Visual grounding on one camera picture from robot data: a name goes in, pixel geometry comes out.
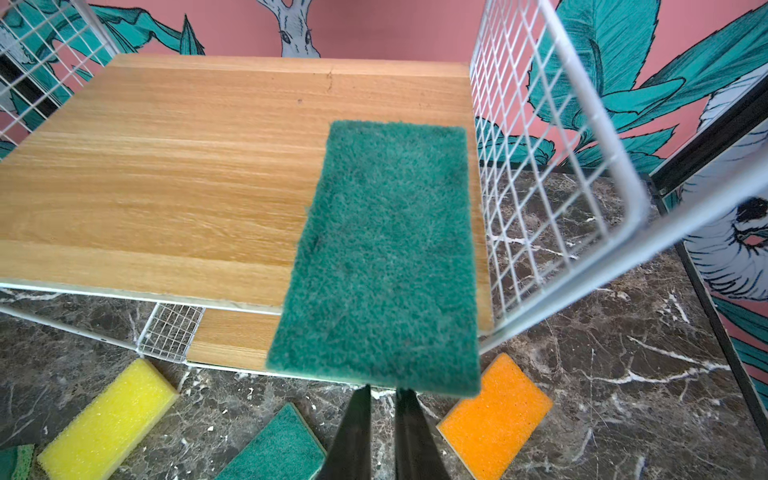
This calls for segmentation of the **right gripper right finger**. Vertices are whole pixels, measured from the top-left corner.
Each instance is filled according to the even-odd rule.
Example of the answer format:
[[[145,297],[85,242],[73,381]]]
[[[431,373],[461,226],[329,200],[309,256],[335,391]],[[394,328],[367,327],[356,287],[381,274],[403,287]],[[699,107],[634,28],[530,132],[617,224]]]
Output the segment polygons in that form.
[[[449,480],[417,395],[396,391],[395,478],[397,480]]]

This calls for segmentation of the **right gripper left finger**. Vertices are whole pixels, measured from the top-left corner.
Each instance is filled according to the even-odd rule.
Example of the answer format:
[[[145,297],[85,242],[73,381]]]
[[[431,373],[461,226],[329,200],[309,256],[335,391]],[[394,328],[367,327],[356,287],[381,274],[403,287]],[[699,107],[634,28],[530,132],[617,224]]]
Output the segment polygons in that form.
[[[357,389],[317,479],[371,479],[371,388]]]

